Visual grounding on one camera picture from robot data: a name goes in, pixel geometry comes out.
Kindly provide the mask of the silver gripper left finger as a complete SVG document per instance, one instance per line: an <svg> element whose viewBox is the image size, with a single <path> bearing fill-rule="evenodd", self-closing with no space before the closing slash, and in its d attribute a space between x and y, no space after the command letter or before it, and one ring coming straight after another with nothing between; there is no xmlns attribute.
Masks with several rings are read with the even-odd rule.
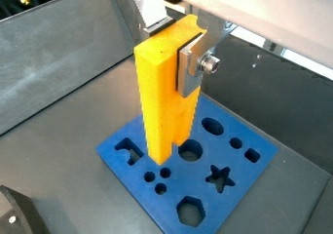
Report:
<svg viewBox="0 0 333 234"><path fill-rule="evenodd" d="M127 0L138 24L141 37L150 37L173 23L163 0Z"/></svg>

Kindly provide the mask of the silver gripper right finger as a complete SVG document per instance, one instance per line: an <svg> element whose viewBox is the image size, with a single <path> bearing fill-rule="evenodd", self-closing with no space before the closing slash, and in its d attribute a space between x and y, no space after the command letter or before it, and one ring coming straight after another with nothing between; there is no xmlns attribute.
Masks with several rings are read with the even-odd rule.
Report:
<svg viewBox="0 0 333 234"><path fill-rule="evenodd" d="M178 49L177 91L183 98L199 87L202 74L217 71L214 47L237 27L203 10L197 11L195 25L202 32Z"/></svg>

